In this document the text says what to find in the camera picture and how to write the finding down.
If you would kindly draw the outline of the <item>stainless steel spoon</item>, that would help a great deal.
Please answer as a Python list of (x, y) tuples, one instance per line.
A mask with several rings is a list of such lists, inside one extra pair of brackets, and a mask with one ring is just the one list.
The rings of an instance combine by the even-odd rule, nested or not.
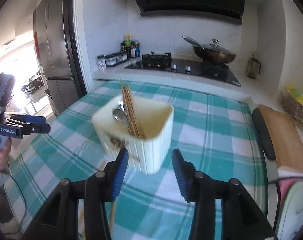
[(125, 125), (127, 127), (128, 133), (132, 134), (132, 131), (129, 126), (128, 115), (126, 112), (126, 106), (123, 100), (118, 101), (118, 106), (112, 110), (112, 114), (114, 119)]

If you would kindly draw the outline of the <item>wooden cutting board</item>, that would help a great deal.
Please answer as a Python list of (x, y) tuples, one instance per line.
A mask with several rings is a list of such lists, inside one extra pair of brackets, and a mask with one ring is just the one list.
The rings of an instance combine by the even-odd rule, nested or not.
[(269, 133), (277, 167), (303, 173), (303, 142), (290, 116), (259, 105)]

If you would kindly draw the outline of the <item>teal white plaid tablecloth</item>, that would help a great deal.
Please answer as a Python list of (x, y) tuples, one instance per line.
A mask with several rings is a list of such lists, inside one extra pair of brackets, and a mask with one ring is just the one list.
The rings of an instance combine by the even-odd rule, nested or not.
[[(216, 180), (237, 178), (261, 210), (267, 209), (267, 172), (247, 104), (190, 90), (130, 83), (143, 98), (174, 107), (171, 148)], [(32, 139), (10, 167), (6, 193), (17, 221), (26, 229), (58, 182), (83, 180), (107, 161), (92, 115), (121, 93), (109, 81), (60, 114), (49, 134)], [(117, 199), (113, 239), (187, 239), (194, 204), (182, 198), (171, 157), (153, 175), (126, 172)]]

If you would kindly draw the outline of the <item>grey refrigerator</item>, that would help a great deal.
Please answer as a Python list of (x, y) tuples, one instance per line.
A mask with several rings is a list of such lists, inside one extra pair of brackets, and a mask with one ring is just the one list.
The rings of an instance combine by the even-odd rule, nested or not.
[(34, 41), (54, 110), (61, 114), (87, 94), (73, 21), (73, 0), (41, 0), (34, 14)]

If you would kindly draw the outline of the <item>cream ribbed utensil holder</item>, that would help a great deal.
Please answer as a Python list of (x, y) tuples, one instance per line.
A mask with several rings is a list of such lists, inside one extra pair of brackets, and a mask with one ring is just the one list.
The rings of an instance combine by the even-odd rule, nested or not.
[(169, 151), (173, 130), (174, 108), (166, 102), (132, 98), (136, 116), (132, 134), (127, 125), (117, 121), (113, 110), (122, 96), (112, 98), (92, 115), (92, 124), (107, 155), (115, 159), (121, 148), (129, 153), (129, 167), (144, 174), (157, 173)]

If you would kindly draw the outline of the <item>white spice jar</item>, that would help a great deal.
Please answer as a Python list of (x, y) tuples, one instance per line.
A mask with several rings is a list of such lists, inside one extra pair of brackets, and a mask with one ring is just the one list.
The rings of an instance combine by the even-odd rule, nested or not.
[(106, 61), (104, 55), (97, 56), (97, 63), (98, 63), (98, 69), (105, 69), (106, 68)]

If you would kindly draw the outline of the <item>dark glass french press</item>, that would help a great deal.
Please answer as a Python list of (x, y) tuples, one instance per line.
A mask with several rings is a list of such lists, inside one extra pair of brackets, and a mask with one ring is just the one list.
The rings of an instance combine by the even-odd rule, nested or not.
[(247, 65), (246, 75), (251, 79), (256, 79), (261, 71), (261, 63), (258, 59), (253, 55), (250, 57), (250, 60)]

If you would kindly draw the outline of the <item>sauce bottles cluster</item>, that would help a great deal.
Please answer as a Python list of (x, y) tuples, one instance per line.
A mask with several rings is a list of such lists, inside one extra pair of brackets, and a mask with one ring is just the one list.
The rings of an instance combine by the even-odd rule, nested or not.
[(134, 59), (141, 56), (140, 42), (137, 38), (132, 38), (132, 35), (125, 34), (123, 41), (120, 44), (121, 50), (127, 53), (128, 58)]

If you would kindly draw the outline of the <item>black gas stove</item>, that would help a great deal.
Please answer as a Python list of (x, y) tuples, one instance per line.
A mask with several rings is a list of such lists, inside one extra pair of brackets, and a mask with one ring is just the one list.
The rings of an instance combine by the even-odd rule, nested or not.
[(151, 54), (143, 54), (141, 61), (129, 65), (126, 69), (155, 70), (193, 75), (241, 87), (240, 82), (226, 64), (216, 66), (205, 61), (172, 59), (171, 53), (155, 54), (151, 52)]

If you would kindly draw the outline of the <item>dark wok with lid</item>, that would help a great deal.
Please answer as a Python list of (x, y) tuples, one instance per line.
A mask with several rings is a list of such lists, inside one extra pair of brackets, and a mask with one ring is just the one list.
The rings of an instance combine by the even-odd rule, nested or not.
[(198, 41), (188, 36), (182, 36), (182, 38), (192, 45), (196, 56), (212, 65), (218, 66), (231, 63), (237, 56), (236, 53), (219, 46), (219, 41), (217, 39), (212, 39), (211, 44), (200, 44)]

